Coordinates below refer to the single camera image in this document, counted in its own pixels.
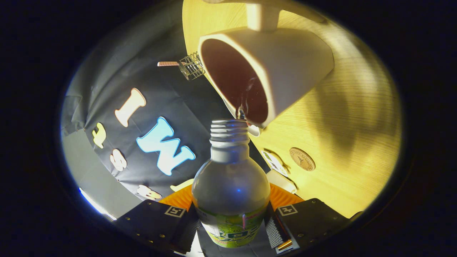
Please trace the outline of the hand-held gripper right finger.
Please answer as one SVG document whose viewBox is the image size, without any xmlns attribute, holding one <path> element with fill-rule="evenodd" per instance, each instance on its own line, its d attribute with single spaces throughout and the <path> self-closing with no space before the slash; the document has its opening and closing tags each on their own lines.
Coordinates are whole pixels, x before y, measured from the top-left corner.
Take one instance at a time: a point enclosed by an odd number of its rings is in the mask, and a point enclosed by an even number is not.
<svg viewBox="0 0 457 257">
<path fill-rule="evenodd" d="M 317 198 L 303 200 L 271 184 L 266 209 L 266 232 L 277 255 L 306 250 L 340 232 L 362 212 L 346 218 Z"/>
</svg>

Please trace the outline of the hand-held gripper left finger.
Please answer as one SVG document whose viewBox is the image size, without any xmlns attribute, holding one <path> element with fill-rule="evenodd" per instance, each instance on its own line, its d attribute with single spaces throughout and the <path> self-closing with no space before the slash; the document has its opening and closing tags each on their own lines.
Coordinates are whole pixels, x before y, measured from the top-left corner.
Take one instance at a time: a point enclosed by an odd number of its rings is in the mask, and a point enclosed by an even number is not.
<svg viewBox="0 0 457 257">
<path fill-rule="evenodd" d="M 144 200 L 114 226 L 154 250 L 184 255 L 191 251 L 199 222 L 188 185 L 159 202 Z"/>
</svg>

